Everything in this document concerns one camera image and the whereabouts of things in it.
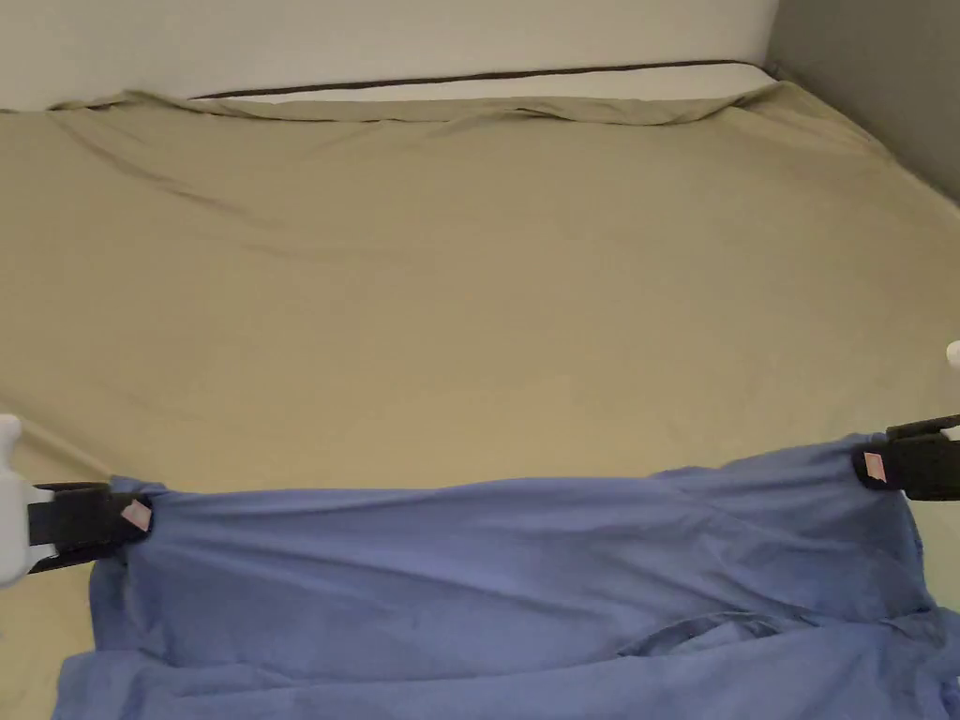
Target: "gray wall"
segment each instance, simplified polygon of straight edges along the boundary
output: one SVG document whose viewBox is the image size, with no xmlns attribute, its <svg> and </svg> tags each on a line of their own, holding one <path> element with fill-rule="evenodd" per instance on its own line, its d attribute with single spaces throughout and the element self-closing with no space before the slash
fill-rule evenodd
<svg viewBox="0 0 960 720">
<path fill-rule="evenodd" d="M 960 0 L 781 0 L 767 65 L 960 201 Z"/>
</svg>

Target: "fitted sheet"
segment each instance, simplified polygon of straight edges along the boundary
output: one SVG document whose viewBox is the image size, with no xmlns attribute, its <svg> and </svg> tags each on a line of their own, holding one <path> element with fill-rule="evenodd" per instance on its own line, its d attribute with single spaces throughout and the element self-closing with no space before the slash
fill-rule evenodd
<svg viewBox="0 0 960 720">
<path fill-rule="evenodd" d="M 956 208 L 790 84 L 131 93 L 0 114 L 0 141 L 0 403 L 33 482 L 640 476 L 955 411 Z M 936 565 L 949 527 L 922 529 Z M 90 647 L 87 573 L 0 593 L 8 716 Z"/>
</svg>

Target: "mattress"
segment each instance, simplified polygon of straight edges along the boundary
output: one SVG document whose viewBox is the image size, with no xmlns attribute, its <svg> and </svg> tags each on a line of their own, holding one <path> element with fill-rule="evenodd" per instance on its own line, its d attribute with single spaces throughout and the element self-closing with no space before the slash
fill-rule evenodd
<svg viewBox="0 0 960 720">
<path fill-rule="evenodd" d="M 625 100 L 688 100 L 740 95 L 773 82 L 773 78 L 758 67 L 743 62 L 723 62 L 300 92 L 245 93 L 244 99 L 281 103 L 297 100 L 467 100 L 554 95 Z"/>
<path fill-rule="evenodd" d="M 791 84 L 128 93 L 0 143 L 0 409 L 36 483 L 637 477 L 955 411 L 955 206 Z M 951 537 L 924 523 L 946 602 Z M 45 716 L 90 646 L 87 573 L 0 593 L 0 714 Z"/>
</svg>

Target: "white wall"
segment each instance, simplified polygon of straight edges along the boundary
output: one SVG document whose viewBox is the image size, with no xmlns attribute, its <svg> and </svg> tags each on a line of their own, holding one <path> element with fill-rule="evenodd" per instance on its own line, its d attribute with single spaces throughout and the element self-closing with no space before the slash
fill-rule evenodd
<svg viewBox="0 0 960 720">
<path fill-rule="evenodd" d="M 0 0 L 0 107 L 672 60 L 761 61 L 778 0 Z"/>
</svg>

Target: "bed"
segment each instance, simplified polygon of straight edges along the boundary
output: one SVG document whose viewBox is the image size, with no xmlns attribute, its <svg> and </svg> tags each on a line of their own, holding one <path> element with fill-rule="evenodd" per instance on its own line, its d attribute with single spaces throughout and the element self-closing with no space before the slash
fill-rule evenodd
<svg viewBox="0 0 960 720">
<path fill-rule="evenodd" d="M 960 214 L 795 85 L 735 64 L 310 92 L 0 114 L 24 475 L 639 476 L 955 410 Z M 0 594 L 10 717 L 90 645 L 86 582 Z"/>
</svg>

